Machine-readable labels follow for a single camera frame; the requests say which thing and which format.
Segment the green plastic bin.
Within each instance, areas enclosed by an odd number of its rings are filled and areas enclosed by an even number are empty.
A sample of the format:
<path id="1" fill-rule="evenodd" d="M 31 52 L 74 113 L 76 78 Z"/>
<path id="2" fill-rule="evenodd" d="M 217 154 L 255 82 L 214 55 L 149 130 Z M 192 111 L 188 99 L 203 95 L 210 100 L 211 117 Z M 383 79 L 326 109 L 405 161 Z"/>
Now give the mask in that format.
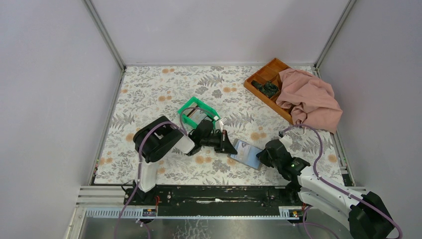
<path id="1" fill-rule="evenodd" d="M 208 120 L 215 125 L 220 116 L 212 107 L 196 97 L 191 97 L 179 110 L 180 122 L 195 129 L 202 120 Z"/>

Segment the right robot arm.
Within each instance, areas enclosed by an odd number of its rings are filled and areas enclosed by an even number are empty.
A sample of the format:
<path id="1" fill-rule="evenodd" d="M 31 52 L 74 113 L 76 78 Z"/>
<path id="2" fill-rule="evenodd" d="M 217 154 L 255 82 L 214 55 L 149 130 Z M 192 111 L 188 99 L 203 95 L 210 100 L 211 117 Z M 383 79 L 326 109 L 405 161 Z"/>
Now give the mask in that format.
<path id="1" fill-rule="evenodd" d="M 303 203 L 340 222 L 354 239 L 385 239 L 394 230 L 394 221 L 377 194 L 360 193 L 324 179 L 307 161 L 292 157 L 280 140 L 269 141 L 257 158 L 298 189 Z"/>

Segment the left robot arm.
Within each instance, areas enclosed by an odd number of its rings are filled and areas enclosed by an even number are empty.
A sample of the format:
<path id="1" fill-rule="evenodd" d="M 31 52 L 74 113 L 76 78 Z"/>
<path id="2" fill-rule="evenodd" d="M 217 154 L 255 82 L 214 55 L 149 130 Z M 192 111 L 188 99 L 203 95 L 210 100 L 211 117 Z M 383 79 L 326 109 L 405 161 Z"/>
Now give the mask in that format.
<path id="1" fill-rule="evenodd" d="M 192 156 L 203 146 L 212 147 L 216 153 L 237 154 L 227 131 L 215 128 L 210 120 L 202 120 L 189 133 L 182 132 L 166 116 L 162 116 L 140 129 L 133 137 L 140 166 L 136 187 L 146 193 L 156 186 L 158 161 L 173 148 Z"/>

